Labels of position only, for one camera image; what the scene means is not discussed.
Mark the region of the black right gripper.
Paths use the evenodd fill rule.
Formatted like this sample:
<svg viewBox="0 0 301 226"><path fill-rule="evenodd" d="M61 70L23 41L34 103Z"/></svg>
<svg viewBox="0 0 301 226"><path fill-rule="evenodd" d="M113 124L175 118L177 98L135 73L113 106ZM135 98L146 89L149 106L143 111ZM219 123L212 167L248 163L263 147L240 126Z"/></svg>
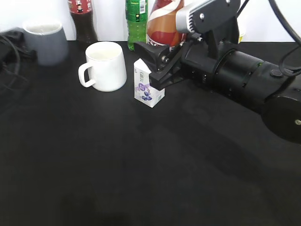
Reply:
<svg viewBox="0 0 301 226"><path fill-rule="evenodd" d="M149 68L160 68L149 75L149 82L153 88L163 90L186 78L200 77L211 83L226 55L226 43L216 42L211 34L194 33L171 51L168 45L144 42L135 42L134 51Z"/></svg>

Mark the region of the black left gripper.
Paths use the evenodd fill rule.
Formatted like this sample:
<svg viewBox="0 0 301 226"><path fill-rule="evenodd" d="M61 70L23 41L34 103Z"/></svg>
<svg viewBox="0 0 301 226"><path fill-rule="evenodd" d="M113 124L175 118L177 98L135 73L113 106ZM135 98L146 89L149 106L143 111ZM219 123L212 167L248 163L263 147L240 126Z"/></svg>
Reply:
<svg viewBox="0 0 301 226"><path fill-rule="evenodd" d="M13 28L0 32L0 67L12 64L21 68L23 62L35 62L37 54L25 44L24 29Z"/></svg>

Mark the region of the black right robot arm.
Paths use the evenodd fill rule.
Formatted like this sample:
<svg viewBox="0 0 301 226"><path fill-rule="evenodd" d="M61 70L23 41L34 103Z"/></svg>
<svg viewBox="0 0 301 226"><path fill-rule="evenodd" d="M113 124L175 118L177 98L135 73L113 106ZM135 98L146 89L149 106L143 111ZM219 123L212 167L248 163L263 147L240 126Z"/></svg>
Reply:
<svg viewBox="0 0 301 226"><path fill-rule="evenodd" d="M259 114L265 126L278 137L301 141L301 78L285 76L278 65L221 43L217 56L209 46L190 36L174 49L143 42L135 52L150 68L150 85L162 90L185 79L197 81Z"/></svg>

